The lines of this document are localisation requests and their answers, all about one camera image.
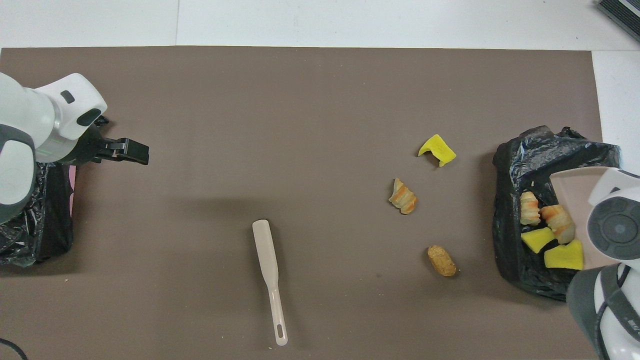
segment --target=yellow sponge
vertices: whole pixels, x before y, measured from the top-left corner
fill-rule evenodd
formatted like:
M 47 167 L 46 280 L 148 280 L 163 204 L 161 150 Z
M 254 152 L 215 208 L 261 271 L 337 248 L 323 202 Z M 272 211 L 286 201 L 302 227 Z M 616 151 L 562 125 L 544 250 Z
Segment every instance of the yellow sponge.
M 551 240 L 555 238 L 554 232 L 545 227 L 544 229 L 538 229 L 529 231 L 528 233 L 520 234 L 522 241 L 536 254 L 545 247 Z
M 558 245 L 545 251 L 545 266 L 582 270 L 584 268 L 582 243 L 579 240 L 573 240 L 566 245 Z
M 444 142 L 444 140 L 440 137 L 440 135 L 433 135 L 426 143 L 420 148 L 418 151 L 418 156 L 424 154 L 427 151 L 431 151 L 433 156 L 440 160 L 440 166 L 444 166 L 446 163 L 450 162 L 454 158 L 456 158 L 456 153 L 453 152 Z

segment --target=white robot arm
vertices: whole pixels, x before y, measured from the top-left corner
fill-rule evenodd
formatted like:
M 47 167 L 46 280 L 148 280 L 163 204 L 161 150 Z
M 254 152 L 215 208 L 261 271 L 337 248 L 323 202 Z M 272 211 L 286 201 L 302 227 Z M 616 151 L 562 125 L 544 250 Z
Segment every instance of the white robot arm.
M 148 163 L 147 146 L 100 135 L 94 122 L 106 109 L 100 93 L 80 74 L 31 89 L 0 73 L 0 224 L 29 200 L 36 161 Z
M 640 359 L 640 177 L 607 169 L 589 203 L 588 240 L 620 264 L 578 272 L 566 301 L 601 359 Z

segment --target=white spatula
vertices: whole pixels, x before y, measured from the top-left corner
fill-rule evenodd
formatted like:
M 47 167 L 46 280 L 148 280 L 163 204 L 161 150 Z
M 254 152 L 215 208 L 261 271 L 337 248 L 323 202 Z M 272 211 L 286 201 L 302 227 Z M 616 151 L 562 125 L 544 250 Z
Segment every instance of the white spatula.
M 287 344 L 289 338 L 287 337 L 287 328 L 284 325 L 280 292 L 278 292 L 278 263 L 276 261 L 276 251 L 273 248 L 271 228 L 267 220 L 258 220 L 253 223 L 253 237 L 255 238 L 255 248 L 258 250 L 258 260 L 260 261 L 262 277 L 267 284 L 267 290 L 269 290 L 271 317 L 273 318 L 273 330 L 276 334 L 276 343 L 283 346 Z

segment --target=black trash bag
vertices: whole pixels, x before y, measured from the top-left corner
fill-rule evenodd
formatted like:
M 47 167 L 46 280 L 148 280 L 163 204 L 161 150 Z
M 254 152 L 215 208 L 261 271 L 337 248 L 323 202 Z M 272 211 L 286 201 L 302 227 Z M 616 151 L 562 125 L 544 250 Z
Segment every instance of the black trash bag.
M 0 265 L 27 267 L 71 248 L 69 166 L 37 163 L 31 199 L 16 217 L 0 225 Z
M 620 167 L 620 148 L 591 142 L 569 127 L 555 135 L 547 126 L 540 126 L 498 146 L 493 164 L 497 169 L 493 247 L 500 275 L 525 291 L 565 301 L 567 287 L 577 271 L 545 267 L 543 253 L 556 246 L 556 240 L 539 254 L 522 242 L 521 232 L 546 224 L 520 225 L 520 194 L 533 192 L 540 207 L 556 205 L 551 174 L 580 167 Z

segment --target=brown mat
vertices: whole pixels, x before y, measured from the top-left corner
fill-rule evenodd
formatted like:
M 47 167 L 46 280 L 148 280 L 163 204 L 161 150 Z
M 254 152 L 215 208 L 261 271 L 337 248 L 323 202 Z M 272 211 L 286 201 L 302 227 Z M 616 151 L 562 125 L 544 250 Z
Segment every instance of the brown mat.
M 498 144 L 543 124 L 600 139 L 589 52 L 3 49 L 0 70 L 29 87 L 85 75 L 108 136 L 150 146 L 147 167 L 79 170 L 69 254 L 0 269 L 0 335 L 30 359 L 596 357 L 565 304 L 500 278 L 491 238 Z M 415 156 L 435 133 L 458 153 L 442 168 Z M 387 202 L 395 177 L 410 215 Z

